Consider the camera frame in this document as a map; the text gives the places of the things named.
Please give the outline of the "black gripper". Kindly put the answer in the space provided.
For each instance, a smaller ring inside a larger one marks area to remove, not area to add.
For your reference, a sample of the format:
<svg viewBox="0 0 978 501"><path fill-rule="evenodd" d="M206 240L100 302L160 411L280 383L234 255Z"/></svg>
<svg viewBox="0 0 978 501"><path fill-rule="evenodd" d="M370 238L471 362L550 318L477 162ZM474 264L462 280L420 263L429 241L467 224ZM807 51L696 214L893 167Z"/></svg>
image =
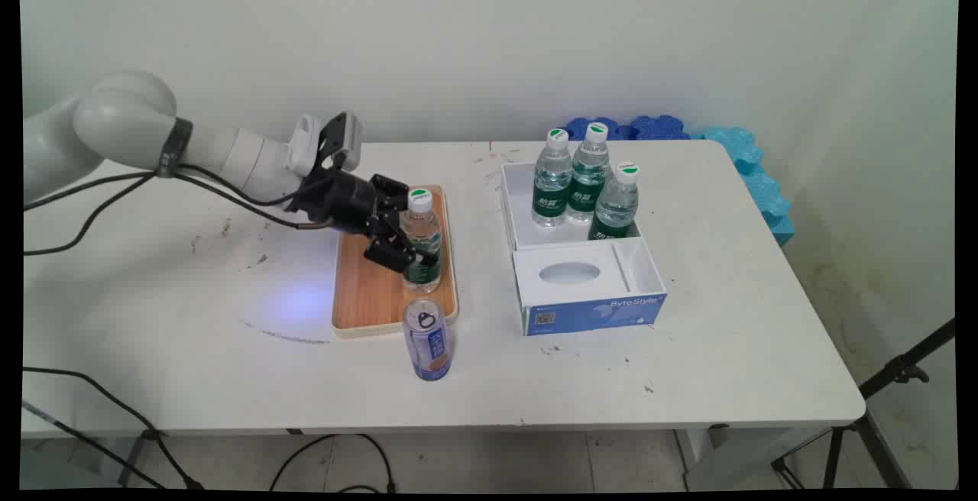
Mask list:
<svg viewBox="0 0 978 501"><path fill-rule="evenodd" d="M316 168L300 188L305 192L294 197L294 211L305 212L311 222L327 222L329 228L369 236L371 242L364 251L367 260L398 273L413 265L440 264L437 251L413 241L401 228L399 215L387 215L408 208L411 188L407 184L381 174L363 179L342 168Z"/></svg>

